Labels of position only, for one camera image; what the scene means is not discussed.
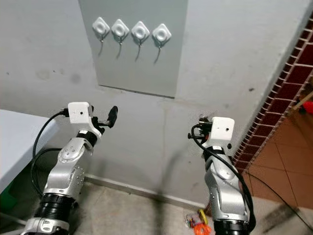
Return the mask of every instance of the black cable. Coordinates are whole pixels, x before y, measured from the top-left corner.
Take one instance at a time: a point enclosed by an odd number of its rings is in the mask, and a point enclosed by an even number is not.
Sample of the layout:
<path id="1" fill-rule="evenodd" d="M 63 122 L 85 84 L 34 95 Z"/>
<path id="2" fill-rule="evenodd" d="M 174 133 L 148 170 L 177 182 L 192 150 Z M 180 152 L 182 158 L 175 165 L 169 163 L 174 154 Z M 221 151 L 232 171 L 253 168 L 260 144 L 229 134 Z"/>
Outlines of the black cable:
<path id="1" fill-rule="evenodd" d="M 36 155 L 35 160 L 33 160 L 33 162 L 32 162 L 31 170 L 30 170 L 30 176 L 31 176 L 31 179 L 32 179 L 32 185 L 36 189 L 36 191 L 40 193 L 40 196 L 42 196 L 42 191 L 40 189 L 40 185 L 39 185 L 39 181 L 38 181 L 38 175 L 35 174 L 35 172 L 37 170 L 36 162 L 46 152 L 60 151 L 60 150 L 61 150 L 61 148 L 48 148 L 48 149 L 45 149 L 45 150 L 39 152 Z"/>
<path id="2" fill-rule="evenodd" d="M 248 224 L 248 230 L 249 232 L 251 232 L 256 225 L 256 219 L 255 219 L 255 215 L 254 215 L 254 210 L 253 210 L 253 201 L 252 201 L 252 196 L 251 193 L 245 183 L 245 180 L 243 178 L 243 176 L 241 174 L 239 174 L 237 172 L 237 170 L 231 165 L 229 164 L 227 161 L 225 161 L 223 158 L 221 158 L 219 155 L 217 155 L 216 153 L 212 152 L 210 149 L 207 149 L 205 147 L 202 146 L 202 144 L 197 141 L 196 136 L 195 136 L 195 128 L 197 127 L 201 127 L 200 125 L 194 125 L 191 128 L 191 136 L 192 139 L 195 141 L 195 143 L 205 152 L 209 153 L 210 155 L 212 155 L 213 157 L 215 157 L 216 159 L 218 159 L 219 161 L 221 161 L 222 163 L 224 163 L 235 175 L 236 177 L 239 179 L 239 181 L 241 182 L 242 186 L 243 186 L 243 191 L 244 191 L 244 198 L 246 201 L 246 204 L 249 208 L 250 211 L 250 217 L 249 217 L 249 224 Z"/>
<path id="3" fill-rule="evenodd" d="M 36 137 L 36 139 L 35 139 L 34 146 L 33 146 L 33 158 L 32 158 L 33 163 L 32 163 L 32 168 L 34 167 L 33 165 L 34 165 L 34 161 L 35 161 L 35 159 L 36 159 L 36 148 L 37 148 L 38 140 L 39 140 L 39 138 L 40 138 L 42 132 L 44 131 L 44 129 L 47 127 L 47 125 L 48 125 L 55 117 L 57 117 L 57 116 L 59 116 L 59 115 L 64 115 L 64 114 L 65 114 L 65 111 L 64 111 L 64 110 L 62 110 L 62 111 L 60 111 L 60 112 L 54 114 L 52 117 L 50 117 L 50 118 L 48 119 L 48 121 L 45 122 L 45 124 L 42 126 L 41 130 L 39 131 L 39 133 L 38 133 L 38 135 L 37 135 L 37 137 Z M 38 195 L 41 197 L 43 193 L 41 192 L 40 188 L 37 186 L 37 183 L 36 183 L 35 180 L 34 180 L 34 176 L 33 176 L 32 172 L 31 172 L 31 181 L 32 181 L 32 185 L 33 185 L 34 189 L 36 190 L 36 192 L 38 193 Z"/>
<path id="4" fill-rule="evenodd" d="M 313 228 L 304 221 L 304 219 L 291 207 L 291 205 L 288 204 L 288 202 L 286 202 L 274 189 L 272 189 L 267 183 L 265 183 L 263 180 L 259 179 L 258 177 L 250 174 L 249 172 L 247 172 L 248 175 L 252 176 L 253 178 L 257 179 L 258 181 L 262 182 L 264 185 L 266 185 L 273 193 L 275 193 L 285 204 L 286 206 L 289 207 L 289 209 L 296 214 L 296 216 L 299 217 L 299 219 L 311 230 L 311 232 L 313 232 Z"/>

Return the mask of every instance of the brick border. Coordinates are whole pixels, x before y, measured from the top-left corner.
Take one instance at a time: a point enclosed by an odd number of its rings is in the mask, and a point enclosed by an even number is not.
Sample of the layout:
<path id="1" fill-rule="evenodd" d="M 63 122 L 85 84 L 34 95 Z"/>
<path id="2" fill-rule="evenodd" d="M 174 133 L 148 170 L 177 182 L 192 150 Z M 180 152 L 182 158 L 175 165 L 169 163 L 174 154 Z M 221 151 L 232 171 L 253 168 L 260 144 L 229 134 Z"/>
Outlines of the brick border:
<path id="1" fill-rule="evenodd" d="M 232 161 L 239 172 L 249 168 L 275 133 L 313 76 L 313 12 L 261 110 Z"/>

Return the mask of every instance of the red object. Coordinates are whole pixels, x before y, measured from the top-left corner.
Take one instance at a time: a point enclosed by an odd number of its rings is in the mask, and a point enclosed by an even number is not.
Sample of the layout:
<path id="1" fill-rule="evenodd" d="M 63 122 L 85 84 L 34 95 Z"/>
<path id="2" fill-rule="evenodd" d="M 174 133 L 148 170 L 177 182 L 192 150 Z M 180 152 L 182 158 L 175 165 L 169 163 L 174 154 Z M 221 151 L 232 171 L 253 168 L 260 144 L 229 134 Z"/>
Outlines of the red object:
<path id="1" fill-rule="evenodd" d="M 194 227 L 195 235 L 210 235 L 211 230 L 212 229 L 206 224 L 197 224 Z"/>
<path id="2" fill-rule="evenodd" d="M 304 102 L 303 107 L 309 114 L 313 114 L 313 101 Z"/>

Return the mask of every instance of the baseboard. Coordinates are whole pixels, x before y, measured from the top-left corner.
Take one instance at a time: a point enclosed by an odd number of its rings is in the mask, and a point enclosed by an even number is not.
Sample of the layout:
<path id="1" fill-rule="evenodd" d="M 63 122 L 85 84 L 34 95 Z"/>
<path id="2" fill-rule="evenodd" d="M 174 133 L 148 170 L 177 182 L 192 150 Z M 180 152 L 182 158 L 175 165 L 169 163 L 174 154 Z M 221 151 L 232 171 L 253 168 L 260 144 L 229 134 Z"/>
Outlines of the baseboard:
<path id="1" fill-rule="evenodd" d="M 173 197 L 173 196 L 165 195 L 165 194 L 159 195 L 157 192 L 152 191 L 152 190 L 139 188 L 136 186 L 117 182 L 114 180 L 101 178 L 95 175 L 86 174 L 85 180 L 88 182 L 94 183 L 96 185 L 102 185 L 108 188 L 113 188 L 113 189 L 121 190 L 124 192 L 133 193 L 135 195 L 152 198 L 152 199 L 164 202 L 164 203 L 169 203 L 169 204 L 183 207 L 183 208 L 190 209 L 190 210 L 196 211 L 199 208 L 205 208 L 205 205 L 201 203 L 196 203 L 196 202 L 188 201 L 185 199 L 181 199 L 178 197 Z"/>

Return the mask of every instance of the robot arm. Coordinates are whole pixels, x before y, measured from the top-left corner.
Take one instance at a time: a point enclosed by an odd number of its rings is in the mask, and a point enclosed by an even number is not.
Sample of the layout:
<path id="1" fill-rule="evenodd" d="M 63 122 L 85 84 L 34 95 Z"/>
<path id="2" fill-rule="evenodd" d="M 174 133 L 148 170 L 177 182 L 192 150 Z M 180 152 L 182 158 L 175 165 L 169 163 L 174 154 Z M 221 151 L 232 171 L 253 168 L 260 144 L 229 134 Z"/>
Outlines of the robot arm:
<path id="1" fill-rule="evenodd" d="M 205 182 L 210 192 L 210 203 L 216 235 L 248 235 L 255 226 L 255 218 L 247 197 L 239 187 L 237 170 L 232 165 L 224 149 L 230 148 L 234 120 L 226 117 L 214 117 L 209 122 L 201 117 L 199 124 L 193 127 L 188 138 L 202 140 L 203 157 L 205 160 Z M 194 135 L 194 128 L 198 127 L 200 136 Z"/>
<path id="2" fill-rule="evenodd" d="M 117 117 L 114 106 L 105 122 L 92 115 L 87 102 L 68 104 L 70 123 L 78 132 L 58 154 L 51 170 L 39 208 L 29 219 L 22 235 L 67 235 L 69 216 L 83 186 L 88 159 L 104 133 L 101 126 L 113 127 Z"/>

